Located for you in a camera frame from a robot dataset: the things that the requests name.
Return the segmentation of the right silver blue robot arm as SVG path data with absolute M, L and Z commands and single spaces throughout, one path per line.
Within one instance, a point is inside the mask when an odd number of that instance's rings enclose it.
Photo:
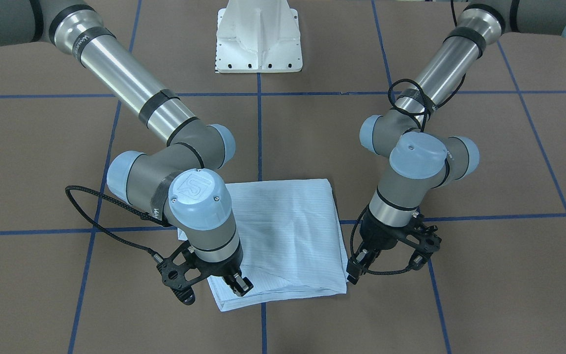
M 205 91 L 213 73 L 213 14 L 226 0 L 89 2 L 151 72 L 181 93 Z M 230 88 L 212 88 L 222 92 Z M 73 302 L 92 233 L 30 235 L 30 229 L 90 224 L 64 188 L 103 188 L 105 169 L 124 150 L 155 152 L 164 143 L 74 59 L 50 43 L 0 48 L 0 307 Z M 24 235 L 2 235 L 5 231 Z

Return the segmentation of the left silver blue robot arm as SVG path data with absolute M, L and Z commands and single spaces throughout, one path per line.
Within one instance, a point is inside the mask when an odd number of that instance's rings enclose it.
M 388 164 L 353 227 L 362 241 L 351 249 L 348 260 L 351 284 L 363 275 L 375 275 L 373 262 L 398 243 L 411 247 L 412 256 L 403 269 L 386 275 L 419 270 L 440 248 L 438 228 L 425 225 L 420 204 L 429 190 L 473 173 L 480 152 L 471 139 L 438 137 L 429 133 L 427 125 L 461 88 L 473 63 L 506 33 L 566 37 L 566 0 L 471 0 L 418 77 L 394 82 L 394 87 L 407 83 L 398 95 L 389 88 L 390 110 L 364 121 L 360 143 L 386 157 Z

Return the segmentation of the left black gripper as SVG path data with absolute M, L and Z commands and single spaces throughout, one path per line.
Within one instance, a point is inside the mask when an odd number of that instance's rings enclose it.
M 393 227 L 380 222 L 367 208 L 360 224 L 362 243 L 357 250 L 357 260 L 348 260 L 346 273 L 347 280 L 352 285 L 359 282 L 362 276 L 361 264 L 372 264 L 384 250 L 395 247 L 398 237 L 405 235 L 406 227 Z

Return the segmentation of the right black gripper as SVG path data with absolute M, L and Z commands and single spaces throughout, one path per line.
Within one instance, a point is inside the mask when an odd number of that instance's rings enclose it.
M 221 276 L 225 283 L 237 296 L 245 296 L 254 288 L 252 282 L 242 276 L 241 264 L 243 260 L 242 248 L 237 248 L 226 260 L 220 262 L 204 261 L 196 255 L 196 260 L 205 265 L 206 270 L 210 270 L 214 276 Z

